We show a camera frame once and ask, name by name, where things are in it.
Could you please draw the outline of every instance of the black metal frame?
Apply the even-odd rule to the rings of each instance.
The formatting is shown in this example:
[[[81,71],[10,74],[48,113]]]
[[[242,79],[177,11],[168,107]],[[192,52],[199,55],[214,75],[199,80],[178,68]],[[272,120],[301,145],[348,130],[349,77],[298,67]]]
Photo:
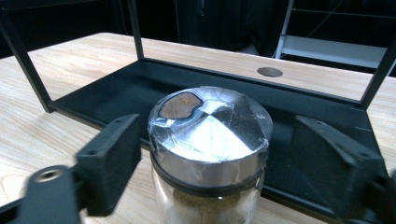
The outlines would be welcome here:
[[[324,220],[337,219],[337,216],[325,205],[320,196],[312,192],[310,192],[312,195],[305,195],[312,187],[301,180],[302,176],[288,161],[294,117],[302,115],[325,121],[380,155],[366,109],[395,62],[395,39],[375,71],[365,93],[359,101],[356,101],[323,92],[303,90],[145,58],[136,5],[134,0],[128,0],[138,61],[80,90],[71,92],[59,100],[52,101],[19,39],[7,11],[86,1],[0,0],[0,31],[5,36],[23,72],[34,88],[35,94],[47,112],[56,110],[98,129],[104,128],[117,117],[139,113],[144,115],[140,120],[140,126],[145,128],[147,125],[145,117],[148,116],[150,109],[159,99],[173,91],[201,85],[216,85],[241,91],[264,105],[275,122],[274,137],[270,148],[272,151],[267,165],[266,184],[262,195]],[[148,143],[146,133],[141,135],[141,140],[144,144]],[[380,175],[388,175],[385,164],[382,164],[378,172]],[[293,186],[288,186],[290,181],[294,181]]]

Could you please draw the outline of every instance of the wooden table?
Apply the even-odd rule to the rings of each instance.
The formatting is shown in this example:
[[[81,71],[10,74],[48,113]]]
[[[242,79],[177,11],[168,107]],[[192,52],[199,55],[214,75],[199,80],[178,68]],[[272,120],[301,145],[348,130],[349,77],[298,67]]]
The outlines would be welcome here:
[[[145,55],[241,76],[266,79],[359,99],[371,75],[308,64],[143,40]],[[98,34],[29,53],[52,99],[95,81],[136,60],[129,36]],[[275,67],[282,77],[263,77],[259,67]],[[375,136],[388,170],[396,167],[396,78],[387,77],[369,108]],[[24,180],[55,164],[74,164],[74,154],[98,131],[56,112],[44,112],[14,57],[0,60],[0,205],[22,196]],[[158,223],[149,154],[125,190],[115,214],[86,223]],[[253,223],[319,223],[283,205],[260,199]]]

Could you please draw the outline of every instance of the circular hole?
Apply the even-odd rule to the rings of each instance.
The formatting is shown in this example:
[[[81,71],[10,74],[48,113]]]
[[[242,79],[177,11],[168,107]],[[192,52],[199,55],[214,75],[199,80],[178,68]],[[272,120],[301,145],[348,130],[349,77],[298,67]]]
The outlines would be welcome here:
[[[52,179],[55,179],[56,177],[60,176],[62,174],[62,171],[60,170],[50,170],[47,172],[42,173],[37,177],[37,182],[46,182],[50,181]]]
[[[281,77],[283,75],[282,71],[273,67],[261,67],[257,69],[257,72],[265,77]]]

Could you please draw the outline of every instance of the silver lid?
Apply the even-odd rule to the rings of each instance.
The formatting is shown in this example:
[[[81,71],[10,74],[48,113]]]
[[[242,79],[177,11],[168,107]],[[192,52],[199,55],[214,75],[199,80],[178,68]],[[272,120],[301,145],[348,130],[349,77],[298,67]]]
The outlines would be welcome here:
[[[265,166],[273,123],[260,104],[237,91],[178,91],[161,99],[148,120],[154,167],[178,182],[240,186]]]

